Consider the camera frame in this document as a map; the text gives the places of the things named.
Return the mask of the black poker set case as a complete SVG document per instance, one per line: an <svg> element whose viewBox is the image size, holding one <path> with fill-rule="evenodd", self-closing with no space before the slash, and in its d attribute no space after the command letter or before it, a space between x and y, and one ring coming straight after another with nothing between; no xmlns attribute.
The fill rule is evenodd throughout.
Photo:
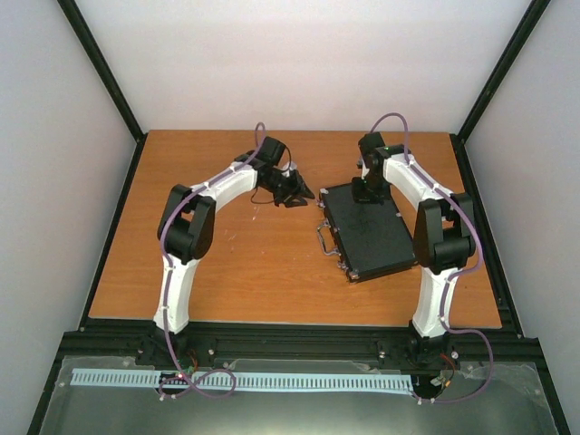
<svg viewBox="0 0 580 435"><path fill-rule="evenodd" d="M406 271L416 265L412 238L392 200L357 203L352 186L342 184L319 191L324 219L316 228L326 256L337 256L337 266L352 283Z"/></svg>

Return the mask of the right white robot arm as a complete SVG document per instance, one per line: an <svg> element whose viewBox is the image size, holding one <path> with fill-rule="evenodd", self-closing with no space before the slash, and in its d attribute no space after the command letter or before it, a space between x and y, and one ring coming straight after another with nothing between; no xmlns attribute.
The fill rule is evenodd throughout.
<svg viewBox="0 0 580 435"><path fill-rule="evenodd" d="M382 203L396 188L416 210L412 248L420 266L420 295L410 322L408 358L415 365L449 347L451 301L459 275L480 248L469 195L441 186L402 145L387 146L378 132L358 142L362 175L353 180L359 203Z"/></svg>

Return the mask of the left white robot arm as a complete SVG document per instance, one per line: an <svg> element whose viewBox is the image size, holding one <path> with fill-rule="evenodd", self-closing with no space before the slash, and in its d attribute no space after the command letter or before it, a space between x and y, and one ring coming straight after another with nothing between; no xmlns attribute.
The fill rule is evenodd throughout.
<svg viewBox="0 0 580 435"><path fill-rule="evenodd" d="M188 341L178 333L189 323L194 277L212 245L218 211L255 189L270 192L277 207L301 207L314 198L295 163L279 165L286 152L283 142L267 136L211 179L171 189L158 227L163 278L154 314L155 325L167 332L156 348L166 363L182 363L189 353Z"/></svg>

